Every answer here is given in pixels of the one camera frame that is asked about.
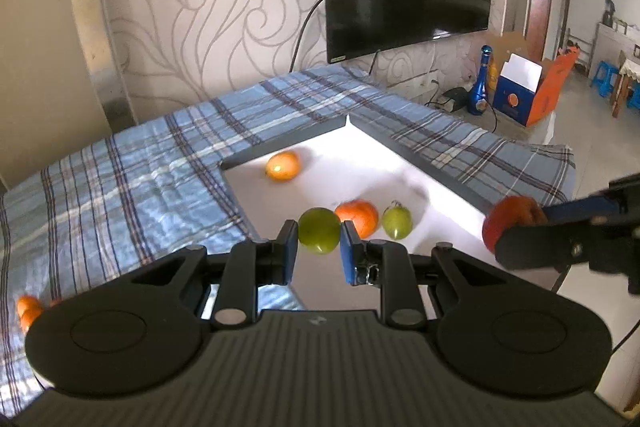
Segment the smooth orange fruit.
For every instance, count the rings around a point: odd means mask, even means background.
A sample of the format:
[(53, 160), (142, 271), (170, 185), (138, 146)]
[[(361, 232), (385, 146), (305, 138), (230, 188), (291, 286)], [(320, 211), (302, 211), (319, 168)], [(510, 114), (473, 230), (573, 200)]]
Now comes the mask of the smooth orange fruit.
[(302, 163), (295, 150), (285, 150), (274, 154), (265, 165), (265, 174), (278, 182), (291, 181), (300, 173)]

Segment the green round fruit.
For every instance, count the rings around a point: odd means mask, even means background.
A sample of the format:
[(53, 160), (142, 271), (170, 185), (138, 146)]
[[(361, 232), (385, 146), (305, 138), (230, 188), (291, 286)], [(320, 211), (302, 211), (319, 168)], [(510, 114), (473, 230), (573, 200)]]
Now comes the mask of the green round fruit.
[(341, 221), (329, 209), (314, 207), (298, 219), (298, 240), (317, 255), (326, 255), (337, 246), (341, 236)]

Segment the orange tangerine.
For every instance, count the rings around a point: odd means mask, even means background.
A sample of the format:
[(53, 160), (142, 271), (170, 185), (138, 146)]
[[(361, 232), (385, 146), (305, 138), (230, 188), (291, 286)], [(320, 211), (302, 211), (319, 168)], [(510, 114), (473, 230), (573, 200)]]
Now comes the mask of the orange tangerine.
[(334, 213), (342, 222), (352, 221), (360, 239), (371, 236), (378, 228), (378, 210), (375, 205), (364, 199), (342, 202)]

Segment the blue plaid cloth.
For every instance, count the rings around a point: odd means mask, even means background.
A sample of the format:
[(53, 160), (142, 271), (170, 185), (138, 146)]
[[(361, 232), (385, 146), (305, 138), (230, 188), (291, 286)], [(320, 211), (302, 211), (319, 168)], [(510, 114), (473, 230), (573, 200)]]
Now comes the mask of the blue plaid cloth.
[(355, 67), (271, 78), (119, 132), (67, 156), (1, 199), (1, 410), (40, 394), (16, 312), (24, 295), (72, 297), (193, 243), (224, 253), (245, 239), (221, 161), (292, 130), (352, 114), (488, 202), (569, 200), (565, 145), (501, 138), (375, 87)]

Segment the orange and blue carton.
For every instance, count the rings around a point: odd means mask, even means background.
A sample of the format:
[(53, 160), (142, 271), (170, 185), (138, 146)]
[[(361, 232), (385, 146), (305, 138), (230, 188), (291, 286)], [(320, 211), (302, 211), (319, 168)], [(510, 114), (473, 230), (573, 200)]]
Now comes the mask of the orange and blue carton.
[(537, 124), (555, 110), (578, 55), (578, 46), (569, 46), (553, 61), (536, 63), (512, 53), (502, 66), (492, 106), (523, 127)]

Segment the blue plastic stool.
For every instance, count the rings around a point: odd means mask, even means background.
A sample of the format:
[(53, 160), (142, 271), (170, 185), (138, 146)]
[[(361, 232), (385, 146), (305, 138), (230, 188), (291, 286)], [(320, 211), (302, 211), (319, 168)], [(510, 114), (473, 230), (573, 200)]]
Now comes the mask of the blue plastic stool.
[(598, 88), (598, 95), (607, 98), (613, 92), (613, 80), (618, 74), (618, 68), (607, 61), (601, 61), (591, 79), (590, 86)]

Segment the blue glass bottle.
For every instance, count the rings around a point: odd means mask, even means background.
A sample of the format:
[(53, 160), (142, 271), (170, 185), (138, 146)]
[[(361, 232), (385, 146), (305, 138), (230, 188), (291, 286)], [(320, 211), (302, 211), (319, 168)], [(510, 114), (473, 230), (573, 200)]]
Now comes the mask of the blue glass bottle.
[(466, 109), (474, 116), (483, 115), (488, 106), (487, 80), (491, 55), (491, 46), (483, 46), (480, 51), (480, 69), (468, 93), (468, 103), (466, 103)]

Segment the dark box with white interior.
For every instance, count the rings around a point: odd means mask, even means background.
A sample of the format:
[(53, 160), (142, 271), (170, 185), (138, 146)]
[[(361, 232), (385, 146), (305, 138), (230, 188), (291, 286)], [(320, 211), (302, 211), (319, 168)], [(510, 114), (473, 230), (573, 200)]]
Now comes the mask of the dark box with white interior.
[[(273, 181), (265, 165), (285, 150), (295, 150), (302, 169), (291, 181)], [(488, 265), (497, 262), (482, 239), (490, 202), (355, 116), (285, 133), (225, 160), (221, 171), (260, 239), (272, 239), (310, 208), (364, 199), (384, 211), (400, 202), (413, 220), (401, 242), (409, 253), (427, 255), (446, 242)]]

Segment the red persimmon fruit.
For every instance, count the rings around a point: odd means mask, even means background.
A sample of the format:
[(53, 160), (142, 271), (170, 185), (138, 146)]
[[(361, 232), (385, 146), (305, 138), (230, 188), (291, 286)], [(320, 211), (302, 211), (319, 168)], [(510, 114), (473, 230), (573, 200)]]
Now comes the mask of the red persimmon fruit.
[(498, 202), (485, 218), (482, 228), (483, 242), (495, 254), (496, 245), (503, 232), (513, 227), (533, 227), (548, 221), (535, 199), (526, 196), (509, 196)]

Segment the large orange with stem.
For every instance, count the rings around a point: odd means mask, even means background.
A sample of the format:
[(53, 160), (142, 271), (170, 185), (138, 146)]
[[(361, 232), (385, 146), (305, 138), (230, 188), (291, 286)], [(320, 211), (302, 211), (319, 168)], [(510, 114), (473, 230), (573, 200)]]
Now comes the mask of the large orange with stem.
[(24, 334), (28, 332), (32, 323), (37, 317), (40, 317), (43, 311), (43, 304), (34, 296), (24, 295), (16, 300), (16, 312)]

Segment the black power adapter box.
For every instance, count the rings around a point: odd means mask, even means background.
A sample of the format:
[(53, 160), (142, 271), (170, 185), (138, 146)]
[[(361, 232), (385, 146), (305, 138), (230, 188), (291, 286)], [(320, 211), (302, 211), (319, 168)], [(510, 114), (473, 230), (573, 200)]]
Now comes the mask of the black power adapter box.
[(449, 113), (457, 112), (468, 106), (469, 91), (463, 87), (455, 87), (445, 91), (439, 98), (440, 107)]

